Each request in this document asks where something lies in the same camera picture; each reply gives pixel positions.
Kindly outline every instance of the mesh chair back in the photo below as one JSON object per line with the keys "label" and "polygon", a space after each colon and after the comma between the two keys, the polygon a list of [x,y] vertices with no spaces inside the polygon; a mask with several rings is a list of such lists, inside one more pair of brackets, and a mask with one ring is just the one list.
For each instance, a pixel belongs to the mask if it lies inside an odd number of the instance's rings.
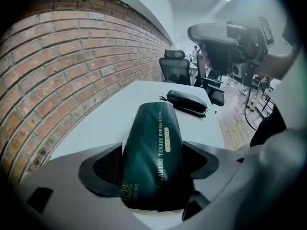
{"label": "mesh chair back", "polygon": [[201,78],[206,77],[206,64],[203,56],[201,54],[196,55],[196,63],[197,63],[197,77],[194,86],[200,87],[203,84],[203,80]]}
{"label": "mesh chair back", "polygon": [[178,84],[191,85],[189,76],[190,62],[187,59],[160,58],[159,64],[165,80],[170,80]]}

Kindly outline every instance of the telephone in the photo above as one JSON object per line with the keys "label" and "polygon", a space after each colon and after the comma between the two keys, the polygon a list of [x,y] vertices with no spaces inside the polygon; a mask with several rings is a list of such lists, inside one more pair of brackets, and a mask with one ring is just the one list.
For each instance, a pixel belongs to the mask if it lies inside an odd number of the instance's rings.
{"label": "telephone", "polygon": [[202,99],[195,95],[176,90],[170,90],[167,93],[166,98],[160,96],[159,99],[172,103],[174,108],[177,110],[201,118],[206,117],[205,114],[208,111],[208,106]]}

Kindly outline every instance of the black mesh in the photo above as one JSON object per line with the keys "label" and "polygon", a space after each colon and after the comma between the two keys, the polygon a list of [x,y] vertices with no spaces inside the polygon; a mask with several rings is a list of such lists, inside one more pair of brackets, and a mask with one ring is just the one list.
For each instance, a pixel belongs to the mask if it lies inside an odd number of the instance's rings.
{"label": "black mesh", "polygon": [[189,77],[190,62],[187,59],[160,58],[159,63],[165,80],[191,85]]}
{"label": "black mesh", "polygon": [[201,54],[196,55],[196,62],[197,62],[197,77],[196,82],[194,84],[195,87],[200,87],[203,84],[203,80],[201,78],[206,77],[206,64],[203,56]]}
{"label": "black mesh", "polygon": [[119,169],[122,147],[118,147],[108,155],[94,163],[93,171],[102,180],[116,184],[116,177]]}

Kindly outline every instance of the chair headrest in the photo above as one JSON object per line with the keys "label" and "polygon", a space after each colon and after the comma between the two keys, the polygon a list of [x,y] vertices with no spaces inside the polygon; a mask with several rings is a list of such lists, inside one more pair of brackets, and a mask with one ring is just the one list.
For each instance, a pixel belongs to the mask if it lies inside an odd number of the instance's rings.
{"label": "chair headrest", "polygon": [[182,50],[165,50],[164,57],[167,59],[184,59],[186,54]]}

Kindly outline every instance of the brick wall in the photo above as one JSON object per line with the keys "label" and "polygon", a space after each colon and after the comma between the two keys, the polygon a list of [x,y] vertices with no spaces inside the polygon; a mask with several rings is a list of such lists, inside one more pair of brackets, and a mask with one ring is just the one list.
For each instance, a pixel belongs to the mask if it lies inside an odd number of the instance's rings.
{"label": "brick wall", "polygon": [[0,166],[14,185],[108,97],[160,81],[170,48],[117,0],[34,0],[0,43]]}

